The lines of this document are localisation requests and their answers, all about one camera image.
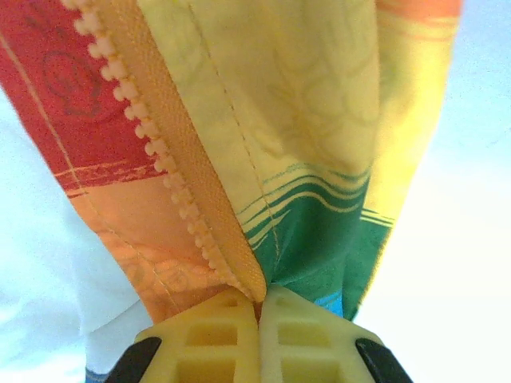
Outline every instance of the zipper teeth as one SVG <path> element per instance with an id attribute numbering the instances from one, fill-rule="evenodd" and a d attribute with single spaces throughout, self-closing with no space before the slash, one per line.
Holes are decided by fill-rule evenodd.
<path id="1" fill-rule="evenodd" d="M 176 162 L 168 149 L 160 129 L 151 119 L 149 110 L 144 103 L 144 97 L 137 89 L 133 76 L 126 69 L 121 56 L 109 38 L 109 31 L 104 27 L 97 15 L 93 0 L 61 0 L 68 10 L 79 10 L 81 18 L 75 20 L 74 28 L 82 36 L 92 35 L 95 42 L 89 45 L 89 54 L 96 59 L 105 58 L 108 62 L 101 68 L 101 76 L 107 81 L 117 81 L 118 86 L 113 90 L 116 100 L 128 100 L 130 105 L 125 109 L 128 120 L 139 120 L 135 128 L 137 137 L 149 138 L 145 145 L 148 156 L 156 153 L 154 168 L 157 172 L 166 172 L 164 186 L 170 190 L 172 202 L 178 207 L 179 215 L 187 224 L 187 230 L 195 238 L 195 244 L 200 248 L 202 257 L 208 261 L 222 282 L 234 286 L 249 298 L 252 293 L 243 286 L 234 275 L 214 240 L 211 231 L 196 206 L 192 193 L 189 191 L 183 176 L 177 169 Z"/>

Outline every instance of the yellow plastic piece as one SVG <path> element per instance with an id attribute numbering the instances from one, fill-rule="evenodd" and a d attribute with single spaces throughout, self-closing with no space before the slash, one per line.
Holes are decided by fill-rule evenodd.
<path id="1" fill-rule="evenodd" d="M 373 333 L 280 286 L 259 322 L 262 383 L 374 383 L 355 341 Z"/>
<path id="2" fill-rule="evenodd" d="M 154 327 L 136 342 L 162 339 L 141 383 L 259 383 L 254 307 L 227 290 Z"/>

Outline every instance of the black plastic piece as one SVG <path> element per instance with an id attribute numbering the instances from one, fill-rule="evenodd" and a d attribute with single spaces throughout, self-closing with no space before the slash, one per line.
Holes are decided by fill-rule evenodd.
<path id="1" fill-rule="evenodd" d="M 366 338 L 357 339 L 355 345 L 375 383 L 413 383 L 392 351 L 384 345 Z"/>
<path id="2" fill-rule="evenodd" d="M 139 383 L 160 344 L 161 339 L 154 337 L 131 345 L 113 367 L 105 383 Z"/>

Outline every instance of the blue fabric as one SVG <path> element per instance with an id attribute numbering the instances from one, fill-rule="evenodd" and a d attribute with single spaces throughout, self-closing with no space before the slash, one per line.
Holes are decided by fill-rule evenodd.
<path id="1" fill-rule="evenodd" d="M 99 374 L 90 369 L 85 369 L 85 383 L 103 383 L 107 377 L 107 373 Z"/>
<path id="2" fill-rule="evenodd" d="M 327 297 L 317 299 L 315 304 L 339 317 L 343 316 L 343 294 L 341 294 L 340 291 Z"/>

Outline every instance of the zipper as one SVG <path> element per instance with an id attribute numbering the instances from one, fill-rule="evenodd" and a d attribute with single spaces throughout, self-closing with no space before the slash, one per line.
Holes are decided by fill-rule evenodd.
<path id="1" fill-rule="evenodd" d="M 75 30 L 82 36 L 94 37 L 95 42 L 89 45 L 89 54 L 96 59 L 106 59 L 107 65 L 101 68 L 101 76 L 107 81 L 117 81 L 118 86 L 113 90 L 113 96 L 120 102 L 124 100 L 129 102 L 129 106 L 125 109 L 128 120 L 140 121 L 135 134 L 141 139 L 149 138 L 145 151 L 148 156 L 156 154 L 154 168 L 158 172 L 167 173 L 164 185 L 169 189 L 172 202 L 186 224 L 188 233 L 193 235 L 203 258 L 208 261 L 209 267 L 221 281 L 240 290 L 249 299 L 262 300 L 261 293 L 253 294 L 253 289 L 247 288 L 240 282 L 222 254 L 212 235 L 212 229 L 197 207 L 195 198 L 178 168 L 162 129 L 152 118 L 145 102 L 145 95 L 141 94 L 137 86 L 136 77 L 129 72 L 121 53 L 110 38 L 112 31 L 102 22 L 98 4 L 94 0 L 61 0 L 61 3 L 68 10 L 78 10 L 81 13 L 81 18 L 74 22 Z"/>

